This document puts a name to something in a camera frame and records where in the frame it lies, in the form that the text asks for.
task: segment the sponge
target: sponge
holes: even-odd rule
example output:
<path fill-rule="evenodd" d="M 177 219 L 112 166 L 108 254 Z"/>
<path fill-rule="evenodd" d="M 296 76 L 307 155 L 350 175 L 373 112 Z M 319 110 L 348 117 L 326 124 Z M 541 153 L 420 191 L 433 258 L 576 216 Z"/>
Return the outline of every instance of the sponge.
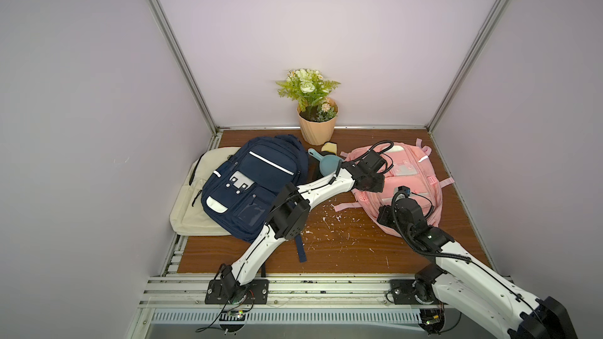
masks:
<path fill-rule="evenodd" d="M 337 144 L 326 142 L 320 150 L 337 154 Z"/>

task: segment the wooden floor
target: wooden floor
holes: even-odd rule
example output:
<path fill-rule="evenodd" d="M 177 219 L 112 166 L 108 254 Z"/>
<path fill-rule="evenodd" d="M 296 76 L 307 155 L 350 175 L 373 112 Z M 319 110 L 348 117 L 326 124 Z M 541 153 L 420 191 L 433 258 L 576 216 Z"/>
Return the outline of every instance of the wooden floor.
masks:
<path fill-rule="evenodd" d="M 224 131 L 220 147 L 242 146 L 258 136 L 292 133 L 299 139 L 299 130 Z M 426 130 L 335 130 L 332 142 L 340 151 L 369 146 L 388 139 L 415 144 L 423 139 L 433 149 Z M 313 147 L 302 139 L 307 148 Z M 448 178 L 439 155 L 433 150 L 429 159 L 438 179 Z M 444 205 L 440 227 L 460 242 L 473 256 L 488 264 L 454 187 L 443 188 Z M 316 207 L 303 230 L 307 261 L 300 263 L 295 241 L 283 243 L 268 258 L 268 273 L 416 273 L 427 260 L 411 251 L 398 237 L 385 234 L 361 208 L 348 208 L 336 213 L 332 205 L 353 202 L 351 192 L 339 194 Z M 215 273 L 222 263 L 231 264 L 249 246 L 232 236 L 189 237 L 178 273 Z"/>

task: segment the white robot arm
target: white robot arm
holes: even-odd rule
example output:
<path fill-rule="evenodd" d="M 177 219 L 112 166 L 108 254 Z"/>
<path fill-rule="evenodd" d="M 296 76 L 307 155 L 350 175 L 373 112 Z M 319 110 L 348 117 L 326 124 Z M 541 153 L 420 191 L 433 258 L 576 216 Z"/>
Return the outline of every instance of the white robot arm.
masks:
<path fill-rule="evenodd" d="M 302 231 L 312 208 L 352 188 L 382 191 L 385 172 L 378 171 L 386 164 L 381 153 L 387 149 L 379 153 L 371 149 L 310 184 L 285 186 L 275 199 L 260 235 L 232 266 L 221 268 L 220 293 L 225 300 L 230 303 L 242 300 L 246 286 L 261 265 L 280 244 Z M 510 283 L 446 232 L 428 225 L 422 208 L 410 195 L 410 189 L 401 186 L 391 206 L 382 207 L 378 219 L 380 224 L 398 231 L 414 252 L 431 261 L 416 275 L 412 290 L 406 294 L 413 294 L 425 303 L 437 299 L 449 304 L 498 339 L 577 339 L 563 305 L 550 297 L 540 300 Z M 441 330 L 431 323 L 421 327 L 430 334 Z"/>

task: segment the black mounting plate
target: black mounting plate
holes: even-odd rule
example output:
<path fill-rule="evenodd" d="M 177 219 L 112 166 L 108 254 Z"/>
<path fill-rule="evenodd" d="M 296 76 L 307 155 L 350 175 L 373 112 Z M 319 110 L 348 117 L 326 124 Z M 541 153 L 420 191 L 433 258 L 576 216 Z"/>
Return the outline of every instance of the black mounting plate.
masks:
<path fill-rule="evenodd" d="M 254 305 L 265 305 L 268 302 L 268 284 L 267 279 L 253 279 L 245 286 L 247 290 L 253 292 L 253 297 L 255 297 Z M 227 296 L 222 292 L 222 281 L 212 280 L 209 282 L 207 293 L 205 294 L 205 304 L 224 305 L 226 304 L 226 300 Z M 251 300 L 244 302 L 244 304 L 251 303 Z"/>
<path fill-rule="evenodd" d="M 389 281 L 391 295 L 394 298 L 395 305 L 417 305 L 424 304 L 415 298 L 414 286 L 415 279 L 392 279 Z M 440 301 L 433 298 L 433 302 L 424 305 L 438 305 Z"/>

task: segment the peach flower pot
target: peach flower pot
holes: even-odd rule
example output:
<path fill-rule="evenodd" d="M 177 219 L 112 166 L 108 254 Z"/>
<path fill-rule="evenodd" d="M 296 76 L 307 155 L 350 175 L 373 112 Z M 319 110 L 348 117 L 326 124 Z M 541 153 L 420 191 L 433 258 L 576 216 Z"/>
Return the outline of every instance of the peach flower pot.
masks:
<path fill-rule="evenodd" d="M 331 106 L 335 108 L 335 111 L 339 114 L 339 108 L 333 99 L 327 97 L 327 101 Z M 335 118 L 328 120 L 327 122 L 310 122 L 302 118 L 300 118 L 300 127 L 301 127 L 301 135 L 304 140 L 313 146 L 319 146 L 328 142 L 333 136 L 333 130 L 335 129 L 335 122 L 337 122 L 337 116 Z"/>

